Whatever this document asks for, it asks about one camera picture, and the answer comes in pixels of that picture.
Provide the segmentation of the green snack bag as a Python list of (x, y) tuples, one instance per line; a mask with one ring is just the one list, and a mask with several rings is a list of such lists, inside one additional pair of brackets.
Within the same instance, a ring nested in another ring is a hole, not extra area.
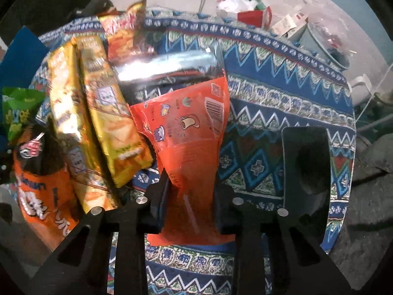
[(2, 90), (2, 109), (7, 140), (12, 143), (27, 126), (41, 103), (45, 93), (20, 87), (4, 87)]

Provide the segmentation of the red-orange snack bag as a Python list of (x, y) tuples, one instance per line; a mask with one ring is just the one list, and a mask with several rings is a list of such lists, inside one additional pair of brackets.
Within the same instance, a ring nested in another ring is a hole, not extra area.
[(130, 107), (138, 132), (153, 145), (157, 166), (170, 182), (165, 224), (153, 246), (218, 245), (222, 235), (213, 216), (220, 148), (230, 95), (225, 77), (197, 83)]

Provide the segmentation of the long yellow snack pack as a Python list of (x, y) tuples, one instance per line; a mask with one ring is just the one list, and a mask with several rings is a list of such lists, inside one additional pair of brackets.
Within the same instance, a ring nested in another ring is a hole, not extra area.
[(108, 181), (102, 153), (89, 120), (81, 86), (76, 46), (67, 42), (52, 52), (49, 100), (53, 125), (70, 172), (75, 194), (85, 212), (120, 206)]
[(153, 157), (137, 130), (100, 38), (86, 35), (74, 42), (95, 133), (112, 180), (121, 188), (138, 171), (149, 168)]

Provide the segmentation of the blue patterned tablecloth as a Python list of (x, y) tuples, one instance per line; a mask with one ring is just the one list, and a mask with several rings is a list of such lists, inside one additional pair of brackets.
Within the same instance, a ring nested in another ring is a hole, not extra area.
[[(230, 114), (219, 176), (258, 209), (283, 205), (281, 134), (286, 127), (325, 127), (330, 146), (330, 205), (320, 246), (329, 254), (344, 222), (355, 153), (350, 89), (340, 70), (319, 57), (235, 20), (170, 9), (148, 9), (144, 32), (158, 55), (197, 50), (218, 41), (230, 91)], [(39, 36), (56, 49), (97, 34), (98, 17), (76, 19)], [(233, 246), (152, 246), (146, 241), (149, 294), (230, 294)]]

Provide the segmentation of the white red small carton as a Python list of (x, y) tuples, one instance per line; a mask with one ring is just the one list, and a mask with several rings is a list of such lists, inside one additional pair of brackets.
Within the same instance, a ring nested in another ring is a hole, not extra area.
[(309, 15), (303, 11), (298, 11), (294, 15), (285, 15), (281, 20), (271, 27), (272, 32), (277, 36), (291, 37), (309, 20)]

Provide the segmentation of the cardboard box blue tape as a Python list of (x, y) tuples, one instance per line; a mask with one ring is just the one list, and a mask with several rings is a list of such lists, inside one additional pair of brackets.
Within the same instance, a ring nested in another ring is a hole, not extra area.
[(48, 54), (46, 47), (27, 27), (22, 27), (1, 61), (1, 89), (27, 88)]

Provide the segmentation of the grey-blue trash bin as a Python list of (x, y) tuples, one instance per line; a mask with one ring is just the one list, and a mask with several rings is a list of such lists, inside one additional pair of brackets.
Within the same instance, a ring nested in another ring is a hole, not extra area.
[(349, 69), (350, 61), (348, 56), (339, 52), (337, 48), (323, 38), (315, 25), (308, 23), (298, 42), (301, 47), (311, 52), (315, 57), (329, 65), (336, 66), (339, 71)]

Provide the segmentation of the silver foil snack bag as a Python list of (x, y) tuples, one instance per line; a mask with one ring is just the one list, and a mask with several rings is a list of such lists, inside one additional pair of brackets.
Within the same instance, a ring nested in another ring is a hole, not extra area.
[(217, 42), (199, 50), (138, 58), (113, 67), (122, 87), (172, 85), (192, 79), (214, 79), (225, 74)]

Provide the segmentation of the orange black snack bag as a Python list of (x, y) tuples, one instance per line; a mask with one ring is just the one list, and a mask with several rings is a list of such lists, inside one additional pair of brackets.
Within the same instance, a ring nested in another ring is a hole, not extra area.
[(82, 217), (70, 174), (54, 132), (26, 127), (13, 150), (17, 201), (23, 218), (54, 251)]

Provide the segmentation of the red white paper bag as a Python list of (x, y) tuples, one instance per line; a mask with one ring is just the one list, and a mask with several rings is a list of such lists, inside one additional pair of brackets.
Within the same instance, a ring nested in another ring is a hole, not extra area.
[(272, 10), (263, 0), (217, 0), (216, 14), (263, 29), (272, 22)]

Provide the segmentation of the orange spicy chips bag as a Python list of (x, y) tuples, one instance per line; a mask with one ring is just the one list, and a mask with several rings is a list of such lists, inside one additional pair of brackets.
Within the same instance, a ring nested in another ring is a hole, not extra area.
[(147, 0), (139, 0), (122, 13), (109, 13), (98, 18), (107, 36), (108, 58), (113, 65), (154, 54), (154, 47), (144, 36), (146, 6)]

